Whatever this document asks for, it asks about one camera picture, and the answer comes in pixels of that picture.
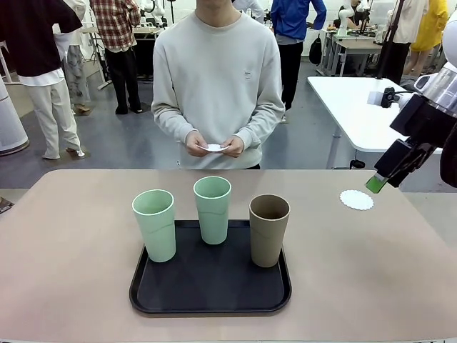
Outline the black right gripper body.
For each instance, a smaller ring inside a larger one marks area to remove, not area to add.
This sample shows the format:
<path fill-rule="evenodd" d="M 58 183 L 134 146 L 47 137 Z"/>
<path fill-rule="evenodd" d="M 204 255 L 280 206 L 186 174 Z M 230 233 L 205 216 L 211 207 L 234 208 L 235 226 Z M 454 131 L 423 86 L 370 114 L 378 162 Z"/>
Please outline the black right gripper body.
<path fill-rule="evenodd" d="M 411 146 L 444 147 L 455 125 L 455 116 L 436 108 L 424 96 L 414 94 L 390 127 L 405 136 Z"/>

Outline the person's left hand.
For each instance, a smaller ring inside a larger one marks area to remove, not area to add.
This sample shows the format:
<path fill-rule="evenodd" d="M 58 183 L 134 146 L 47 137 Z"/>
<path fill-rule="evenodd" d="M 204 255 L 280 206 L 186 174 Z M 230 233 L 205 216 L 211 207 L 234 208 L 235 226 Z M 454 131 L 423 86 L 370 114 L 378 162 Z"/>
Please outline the person's left hand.
<path fill-rule="evenodd" d="M 233 135 L 221 145 L 221 148 L 222 154 L 238 158 L 244 151 L 244 142 L 239 136 Z"/>

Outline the person's right hand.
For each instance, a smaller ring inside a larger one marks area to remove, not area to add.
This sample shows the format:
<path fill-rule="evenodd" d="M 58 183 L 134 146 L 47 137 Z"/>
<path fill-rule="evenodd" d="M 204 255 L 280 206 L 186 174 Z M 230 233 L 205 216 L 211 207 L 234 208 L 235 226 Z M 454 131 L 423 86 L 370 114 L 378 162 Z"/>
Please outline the person's right hand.
<path fill-rule="evenodd" d="M 204 140 L 203 136 L 198 131 L 191 131 L 186 136 L 186 150 L 189 155 L 194 157 L 204 157 L 209 152 L 206 150 L 208 144 Z"/>

